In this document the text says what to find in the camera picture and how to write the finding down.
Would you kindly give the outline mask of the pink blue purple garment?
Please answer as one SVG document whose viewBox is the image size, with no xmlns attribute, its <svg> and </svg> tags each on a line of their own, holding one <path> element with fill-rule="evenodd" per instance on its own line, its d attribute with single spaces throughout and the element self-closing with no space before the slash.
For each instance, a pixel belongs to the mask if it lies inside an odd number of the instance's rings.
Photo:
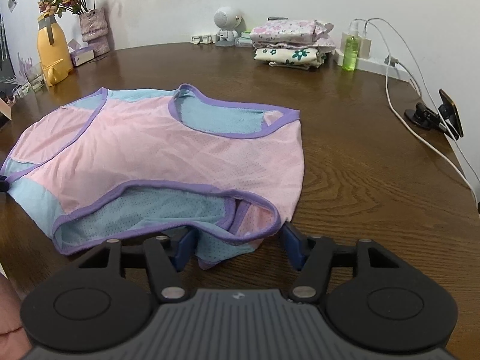
<svg viewBox="0 0 480 360">
<path fill-rule="evenodd" d="M 191 226 L 205 267 L 289 221 L 304 178 L 300 113 L 192 85 L 109 90 L 28 127 L 1 180 L 61 254 Z"/>
</svg>

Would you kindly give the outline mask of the clear glass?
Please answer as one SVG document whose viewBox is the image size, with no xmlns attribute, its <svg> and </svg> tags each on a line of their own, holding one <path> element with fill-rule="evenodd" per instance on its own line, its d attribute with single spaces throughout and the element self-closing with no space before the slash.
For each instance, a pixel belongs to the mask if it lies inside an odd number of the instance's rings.
<svg viewBox="0 0 480 360">
<path fill-rule="evenodd" d="M 40 63 L 29 67 L 25 72 L 25 76 L 35 93 L 40 91 L 45 86 L 43 71 Z"/>
</svg>

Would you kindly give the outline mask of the yellow mug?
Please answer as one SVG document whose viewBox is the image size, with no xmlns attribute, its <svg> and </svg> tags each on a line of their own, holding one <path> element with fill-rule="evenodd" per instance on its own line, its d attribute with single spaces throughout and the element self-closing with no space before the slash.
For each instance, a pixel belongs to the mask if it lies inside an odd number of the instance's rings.
<svg viewBox="0 0 480 360">
<path fill-rule="evenodd" d="M 41 63 L 43 77 L 48 87 L 55 86 L 62 80 L 65 80 L 71 69 L 71 63 L 63 58 L 50 64 Z"/>
</svg>

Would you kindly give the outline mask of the yellow thermos jug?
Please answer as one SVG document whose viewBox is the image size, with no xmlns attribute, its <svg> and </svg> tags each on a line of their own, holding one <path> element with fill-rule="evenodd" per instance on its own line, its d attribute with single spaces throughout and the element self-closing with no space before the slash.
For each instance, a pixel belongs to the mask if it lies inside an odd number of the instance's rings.
<svg viewBox="0 0 480 360">
<path fill-rule="evenodd" d="M 59 59 L 66 59 L 74 70 L 64 31 L 56 21 L 55 14 L 50 10 L 43 12 L 37 19 L 37 50 L 40 64 L 50 64 Z"/>
</svg>

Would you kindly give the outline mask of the purple tissue box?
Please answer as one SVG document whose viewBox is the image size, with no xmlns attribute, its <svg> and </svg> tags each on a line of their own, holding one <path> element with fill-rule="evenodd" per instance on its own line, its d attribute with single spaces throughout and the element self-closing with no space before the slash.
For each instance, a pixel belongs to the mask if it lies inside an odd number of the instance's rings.
<svg viewBox="0 0 480 360">
<path fill-rule="evenodd" d="M 75 68 L 95 58 L 95 52 L 91 46 L 81 46 L 75 39 L 72 39 L 67 46 L 71 50 L 70 56 Z"/>
</svg>

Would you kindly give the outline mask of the black phone holder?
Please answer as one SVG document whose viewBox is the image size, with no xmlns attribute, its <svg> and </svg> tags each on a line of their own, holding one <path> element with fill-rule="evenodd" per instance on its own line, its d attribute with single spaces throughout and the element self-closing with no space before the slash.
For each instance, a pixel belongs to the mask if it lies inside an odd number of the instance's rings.
<svg viewBox="0 0 480 360">
<path fill-rule="evenodd" d="M 423 102 L 418 102 L 414 109 L 406 110 L 403 116 L 417 127 L 437 130 L 458 141 L 464 136 L 464 131 L 456 103 L 443 89 L 439 90 L 439 96 L 442 104 L 437 111 L 428 108 Z"/>
</svg>

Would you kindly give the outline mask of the white power strip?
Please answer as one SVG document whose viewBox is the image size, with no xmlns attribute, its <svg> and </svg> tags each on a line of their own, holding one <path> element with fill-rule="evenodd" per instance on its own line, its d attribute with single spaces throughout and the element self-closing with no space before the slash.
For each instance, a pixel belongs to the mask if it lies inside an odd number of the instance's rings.
<svg viewBox="0 0 480 360">
<path fill-rule="evenodd" d="M 342 33 L 340 47 L 336 48 L 334 52 L 334 60 L 340 67 L 343 66 L 344 50 L 348 36 L 348 32 Z M 359 39 L 360 49 L 359 54 L 357 55 L 355 69 L 384 76 L 386 73 L 386 64 L 383 59 L 374 58 L 372 56 L 372 40 L 366 37 L 366 31 L 361 30 L 359 32 Z M 394 67 L 390 67 L 389 77 L 405 82 L 410 80 L 410 76 L 407 71 L 399 64 L 395 65 Z"/>
</svg>

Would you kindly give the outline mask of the green spray bottle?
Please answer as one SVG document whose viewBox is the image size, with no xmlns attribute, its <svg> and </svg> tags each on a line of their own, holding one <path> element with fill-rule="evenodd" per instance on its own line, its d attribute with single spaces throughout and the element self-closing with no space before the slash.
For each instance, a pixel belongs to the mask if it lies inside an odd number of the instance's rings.
<svg viewBox="0 0 480 360">
<path fill-rule="evenodd" d="M 351 22 L 343 40 L 343 70 L 353 72 L 356 69 L 360 48 L 358 23 L 356 21 Z"/>
</svg>

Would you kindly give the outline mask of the cream green-flower folded cloth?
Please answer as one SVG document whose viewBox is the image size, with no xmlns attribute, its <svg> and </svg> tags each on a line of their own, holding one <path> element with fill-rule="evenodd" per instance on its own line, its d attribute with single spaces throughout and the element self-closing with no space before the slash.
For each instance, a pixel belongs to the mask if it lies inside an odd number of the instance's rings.
<svg viewBox="0 0 480 360">
<path fill-rule="evenodd" d="M 321 67 L 326 62 L 327 55 L 317 48 L 261 48 L 256 49 L 254 60 L 267 63 L 270 67 L 308 71 Z"/>
</svg>

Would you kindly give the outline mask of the pink floral folded cloth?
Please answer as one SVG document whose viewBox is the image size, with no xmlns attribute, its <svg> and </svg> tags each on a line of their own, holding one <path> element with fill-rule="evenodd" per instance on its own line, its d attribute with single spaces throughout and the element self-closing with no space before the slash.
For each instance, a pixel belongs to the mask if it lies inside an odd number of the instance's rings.
<svg viewBox="0 0 480 360">
<path fill-rule="evenodd" d="M 335 49 L 329 33 L 334 29 L 331 23 L 323 24 L 316 19 L 278 19 L 250 31 L 255 48 L 319 48 Z"/>
</svg>

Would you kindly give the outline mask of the white robot figurine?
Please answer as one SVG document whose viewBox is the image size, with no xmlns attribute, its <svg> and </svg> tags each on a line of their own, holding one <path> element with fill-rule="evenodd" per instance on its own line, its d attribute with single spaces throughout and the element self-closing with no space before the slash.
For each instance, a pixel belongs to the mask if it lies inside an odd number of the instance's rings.
<svg viewBox="0 0 480 360">
<path fill-rule="evenodd" d="M 239 37 L 237 27 L 241 22 L 240 10 L 232 7 L 220 7 L 214 15 L 214 23 L 219 28 L 216 45 L 218 47 L 234 47 L 235 41 Z"/>
</svg>

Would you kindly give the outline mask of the small green white boxes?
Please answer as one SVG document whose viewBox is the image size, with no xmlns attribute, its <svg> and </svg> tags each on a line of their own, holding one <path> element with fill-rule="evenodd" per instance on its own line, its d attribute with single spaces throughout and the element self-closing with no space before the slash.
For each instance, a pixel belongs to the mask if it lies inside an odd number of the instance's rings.
<svg viewBox="0 0 480 360">
<path fill-rule="evenodd" d="M 249 32 L 241 32 L 235 39 L 235 47 L 252 48 L 252 40 Z"/>
</svg>

